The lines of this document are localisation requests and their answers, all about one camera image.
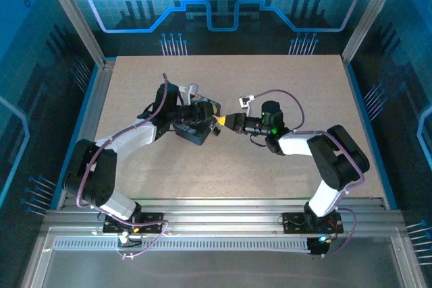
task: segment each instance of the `glass wall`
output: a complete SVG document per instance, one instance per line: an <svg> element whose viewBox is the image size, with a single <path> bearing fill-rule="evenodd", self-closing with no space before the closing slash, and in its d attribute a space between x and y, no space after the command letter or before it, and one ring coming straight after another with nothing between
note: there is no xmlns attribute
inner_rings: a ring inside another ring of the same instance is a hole
<svg viewBox="0 0 432 288"><path fill-rule="evenodd" d="M407 224L430 226L432 0L387 0L352 68L397 205Z"/></svg>
<svg viewBox="0 0 432 288"><path fill-rule="evenodd" d="M339 54L369 0L77 0L106 56Z"/></svg>
<svg viewBox="0 0 432 288"><path fill-rule="evenodd" d="M0 0L0 287L17 287L93 62L57 0Z"/></svg>

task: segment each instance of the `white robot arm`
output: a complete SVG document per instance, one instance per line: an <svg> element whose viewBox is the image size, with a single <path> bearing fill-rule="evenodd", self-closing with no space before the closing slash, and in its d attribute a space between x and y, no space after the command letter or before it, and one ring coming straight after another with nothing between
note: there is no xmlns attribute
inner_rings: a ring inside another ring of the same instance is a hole
<svg viewBox="0 0 432 288"><path fill-rule="evenodd" d="M189 87L162 84L155 102L126 129L96 142L77 142L63 187L77 196L78 206L83 199L88 204L81 206L95 206L124 221L142 222L141 206L115 189L117 164L170 128L176 135L198 145L203 144L211 131L217 135L213 116L219 114L220 105L197 95L197 91L196 84ZM86 176L89 165L91 171Z"/></svg>
<svg viewBox="0 0 432 288"><path fill-rule="evenodd" d="M242 108L248 109L251 100L251 96L241 97ZM218 122L236 133L250 134L251 141L252 136L265 136L266 146L275 154L314 158L321 182L304 207L304 220L310 230L328 221L326 217L351 187L365 180L363 173L369 170L367 157L342 126L333 126L326 132L290 130L275 101L263 103L261 117L249 117L247 111L219 117Z"/></svg>

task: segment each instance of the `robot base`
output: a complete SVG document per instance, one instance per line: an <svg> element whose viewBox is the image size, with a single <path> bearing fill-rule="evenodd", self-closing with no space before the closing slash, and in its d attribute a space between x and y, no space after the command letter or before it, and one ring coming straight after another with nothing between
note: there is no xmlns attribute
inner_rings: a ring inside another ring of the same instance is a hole
<svg viewBox="0 0 432 288"><path fill-rule="evenodd" d="M311 227L304 219L302 212L285 212L282 214L282 225L284 234L318 234L329 235L337 230L337 234L344 232L344 226L340 214L331 212L325 219L315 227Z"/></svg>
<svg viewBox="0 0 432 288"><path fill-rule="evenodd" d="M149 223L149 222L155 222L160 221L163 219L163 213L162 212L142 212L140 213L139 219L135 219L134 223ZM140 228L135 228L132 230L130 226L121 224L114 219L112 219L110 216L105 216L105 221L103 222L103 233L117 233L121 234L124 231L129 231L133 233L154 233L159 234L162 232L162 225L152 225L152 226L144 226Z"/></svg>

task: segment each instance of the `beige work surface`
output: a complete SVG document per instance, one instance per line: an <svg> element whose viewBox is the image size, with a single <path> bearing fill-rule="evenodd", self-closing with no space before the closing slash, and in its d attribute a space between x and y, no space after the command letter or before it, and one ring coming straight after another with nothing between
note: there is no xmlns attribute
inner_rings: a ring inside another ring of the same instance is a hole
<svg viewBox="0 0 432 288"><path fill-rule="evenodd" d="M366 152L371 169L366 183L352 197L383 197L381 182L367 144L340 56L230 55L182 57L118 57L97 131L110 136L130 125L155 99L162 73L171 83L199 85L199 94L221 104L221 113L240 112L238 97L281 88L304 107L302 129L343 125ZM252 103L277 100L293 128L300 111L284 94L270 94ZM131 198L308 198L320 182L308 156L277 156L249 142L249 137L222 129L202 146L166 133L142 147L117 168L116 188Z"/></svg>

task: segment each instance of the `yellow object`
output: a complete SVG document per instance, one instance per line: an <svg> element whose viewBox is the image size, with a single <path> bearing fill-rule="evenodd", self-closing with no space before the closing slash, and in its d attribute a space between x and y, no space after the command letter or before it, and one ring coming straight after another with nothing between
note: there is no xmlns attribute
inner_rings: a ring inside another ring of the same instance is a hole
<svg viewBox="0 0 432 288"><path fill-rule="evenodd" d="M221 117L215 116L215 118L219 124L221 124L222 126L225 125L226 116L221 116Z"/></svg>

